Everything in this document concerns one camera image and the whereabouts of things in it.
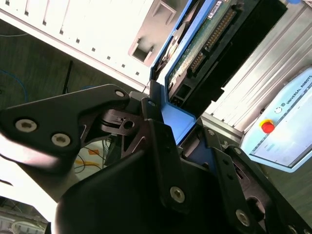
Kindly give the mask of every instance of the aluminum profile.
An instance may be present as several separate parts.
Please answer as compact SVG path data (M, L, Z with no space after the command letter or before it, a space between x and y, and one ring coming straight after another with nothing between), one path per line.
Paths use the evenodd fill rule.
M312 9L303 2L287 8L205 113L244 132L288 80L312 64Z

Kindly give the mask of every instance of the black plastic bracket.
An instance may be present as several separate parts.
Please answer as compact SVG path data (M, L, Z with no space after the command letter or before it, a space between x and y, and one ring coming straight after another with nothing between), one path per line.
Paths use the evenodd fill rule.
M218 180L228 223L241 233L264 234L249 210L231 157L216 148L209 148L207 151L211 151L209 154L206 152L207 162L209 170Z
M157 104L149 98L143 98L141 103L144 121L124 154L130 155L144 150L154 166L162 204L186 214L190 210L191 198L172 129L163 123ZM172 188L178 188L178 199L175 199Z
M128 102L125 91L108 84L2 110L0 145L8 147L0 147L0 155L45 171L65 173L97 117L109 109L123 109ZM31 125L23 120L30 120ZM53 137L58 140L59 134L65 137L55 144Z
M225 153L232 158L233 163L249 179L248 186L244 184L243 179L240 179L239 182L244 190L246 200L256 199L263 206L267 233L292 234L294 233L292 228L298 233L304 233L304 230L306 233L312 233L312 229L307 223L240 148L230 145Z

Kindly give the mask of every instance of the bolt head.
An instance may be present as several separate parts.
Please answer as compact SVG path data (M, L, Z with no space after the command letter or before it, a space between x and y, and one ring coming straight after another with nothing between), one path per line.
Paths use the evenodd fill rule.
M70 144L70 138L66 134L56 133L51 138L53 144L59 147L65 147Z
M185 194L184 192L176 186L173 186L170 188L170 195L174 201L177 203L183 203L185 200Z
M30 119L20 119L15 123L15 127L21 132L30 133L37 129L37 124Z
M153 103L152 101L148 101L148 104L150 104L151 106L156 106L156 104Z
M249 218L245 214L245 212L243 212L242 210L237 210L235 213L236 213L237 219L241 222L241 224L243 224L246 227L250 226Z
M119 96L119 97L124 97L124 93L119 91L119 90L116 90L115 93Z

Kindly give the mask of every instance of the blue cable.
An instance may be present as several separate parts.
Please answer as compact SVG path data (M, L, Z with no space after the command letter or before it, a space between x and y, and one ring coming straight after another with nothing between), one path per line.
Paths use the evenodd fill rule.
M90 88L94 88L95 86L93 86L93 85L87 85L87 86L83 86L82 88L81 88L81 90L85 90L85 89L90 89Z
M7 72L7 71L4 71L4 70L1 70L1 69L0 69L0 72L2 72L3 74L6 74L6 75L8 75L8 76L14 78L14 79L21 85L21 87L23 88L23 91L24 91L25 102L28 102L27 90L25 89L25 86L24 86L24 84L21 82L21 80L18 79L15 75L13 75L13 74L11 74L11 73L9 73L9 72Z

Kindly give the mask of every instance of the blue plastic holder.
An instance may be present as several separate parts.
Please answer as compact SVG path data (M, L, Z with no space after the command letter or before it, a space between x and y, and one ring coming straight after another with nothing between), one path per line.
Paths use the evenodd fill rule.
M160 55L166 48L166 45L170 43L170 38L172 34L175 32L178 25L182 21L182 18L185 15L187 9L189 8L191 2L192 2L191 0L187 2L176 25L174 26L174 29L172 30L164 46L161 48L159 54L157 55L152 65L152 68L155 66L155 63L160 59ZM204 2L197 16L195 17L192 24L190 25L187 32L185 33L185 36L180 42L174 55L172 56L170 61L167 63L165 68L161 71L157 80L157 82L160 83L161 85L161 111L162 111L164 123L171 126L176 144L179 144L183 140L183 138L186 136L186 134L191 130L191 128L196 124L196 117L169 102L168 78L169 78L170 73L173 71L175 65L177 64L178 60L181 58L184 51L190 44L192 38L194 37L196 32L199 30L204 20L206 19L208 13L214 6L215 2L216 2L215 0L206 0Z

